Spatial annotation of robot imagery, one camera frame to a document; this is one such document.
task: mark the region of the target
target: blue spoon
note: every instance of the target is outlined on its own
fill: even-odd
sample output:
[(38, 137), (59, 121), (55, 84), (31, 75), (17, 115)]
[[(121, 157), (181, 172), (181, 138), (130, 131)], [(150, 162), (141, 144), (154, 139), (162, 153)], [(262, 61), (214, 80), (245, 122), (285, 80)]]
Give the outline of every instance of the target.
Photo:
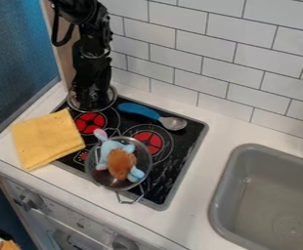
[(122, 112), (141, 114), (150, 119), (157, 120), (166, 129), (172, 131), (184, 129), (188, 125), (188, 122), (182, 118), (161, 117), (155, 110), (139, 104), (124, 103), (120, 104), (117, 108)]

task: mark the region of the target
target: gray sink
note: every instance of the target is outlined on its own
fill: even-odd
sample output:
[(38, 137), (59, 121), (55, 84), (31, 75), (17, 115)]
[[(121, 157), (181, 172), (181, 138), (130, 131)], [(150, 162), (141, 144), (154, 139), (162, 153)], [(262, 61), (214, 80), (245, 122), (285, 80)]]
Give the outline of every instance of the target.
[(247, 249), (303, 250), (303, 159), (259, 145), (236, 148), (209, 220)]

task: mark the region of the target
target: orange plush toy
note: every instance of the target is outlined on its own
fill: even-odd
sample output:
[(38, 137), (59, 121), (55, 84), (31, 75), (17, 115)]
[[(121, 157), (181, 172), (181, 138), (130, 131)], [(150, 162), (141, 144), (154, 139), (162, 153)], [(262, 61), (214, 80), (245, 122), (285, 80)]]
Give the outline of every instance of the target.
[(124, 145), (117, 141), (108, 140), (107, 132), (102, 129), (94, 131), (94, 135), (102, 141), (101, 157), (96, 170), (109, 170), (111, 175), (120, 181), (128, 179), (132, 183), (139, 182), (145, 173), (136, 167), (137, 158), (133, 154), (134, 145)]
[(108, 155), (108, 170), (113, 177), (124, 181), (135, 164), (137, 158), (121, 148), (113, 149)]

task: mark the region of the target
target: black stovetop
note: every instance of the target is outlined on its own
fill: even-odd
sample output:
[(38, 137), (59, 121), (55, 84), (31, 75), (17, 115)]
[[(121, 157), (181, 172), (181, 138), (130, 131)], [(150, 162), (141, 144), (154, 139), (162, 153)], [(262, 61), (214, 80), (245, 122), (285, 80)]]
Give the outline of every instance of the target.
[[(148, 146), (153, 166), (151, 173), (142, 182), (145, 196), (140, 202), (153, 209), (163, 210), (170, 204), (171, 198), (175, 194), (178, 185), (195, 156), (195, 152), (206, 135), (208, 126), (188, 117), (150, 106), (159, 112), (161, 116), (177, 116), (185, 118), (188, 121), (188, 126), (181, 131), (167, 131), (157, 121), (137, 114), (119, 112), (116, 107), (122, 103), (135, 102), (118, 97), (112, 107), (99, 113), (80, 113), (69, 108), (67, 103), (62, 104), (57, 110), (68, 107), (86, 144), (86, 148), (65, 156), (58, 161), (64, 164), (65, 169), (74, 168), (84, 173), (83, 164), (88, 151), (98, 143), (98, 139), (94, 137), (93, 131), (96, 128), (103, 128), (107, 130), (108, 136), (112, 137), (118, 135), (116, 132), (116, 129), (118, 129), (123, 136), (134, 137)], [(138, 187), (130, 189), (127, 193), (123, 193), (131, 198), (136, 196), (129, 192), (136, 195), (141, 194)]]

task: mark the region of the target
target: tile backsplash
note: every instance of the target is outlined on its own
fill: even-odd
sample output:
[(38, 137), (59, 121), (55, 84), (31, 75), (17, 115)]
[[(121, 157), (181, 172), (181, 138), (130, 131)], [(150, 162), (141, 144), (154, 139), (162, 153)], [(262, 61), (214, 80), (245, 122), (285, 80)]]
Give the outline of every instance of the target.
[(303, 138), (303, 1), (102, 3), (113, 80)]

